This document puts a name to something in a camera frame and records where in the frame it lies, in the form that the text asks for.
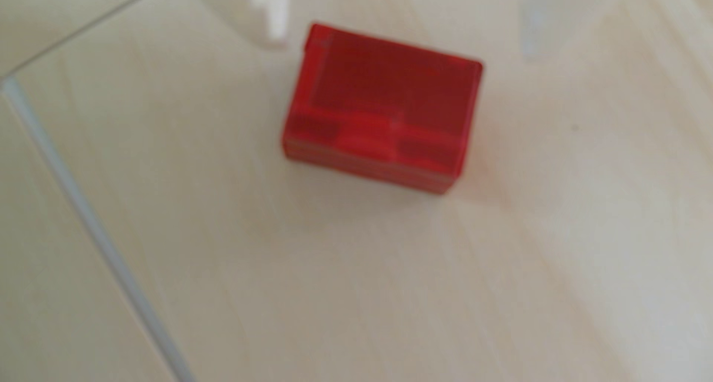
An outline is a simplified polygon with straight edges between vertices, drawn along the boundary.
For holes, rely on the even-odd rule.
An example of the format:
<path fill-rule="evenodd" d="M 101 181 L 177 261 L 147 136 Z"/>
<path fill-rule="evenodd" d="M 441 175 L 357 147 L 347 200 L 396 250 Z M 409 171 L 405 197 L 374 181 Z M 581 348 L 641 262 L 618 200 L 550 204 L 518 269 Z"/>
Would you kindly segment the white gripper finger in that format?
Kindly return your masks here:
<path fill-rule="evenodd" d="M 548 58 L 599 21 L 617 0 L 522 0 L 521 52 L 528 60 Z"/>
<path fill-rule="evenodd" d="M 267 49 L 287 43 L 290 0 L 201 0 L 238 35 Z"/>

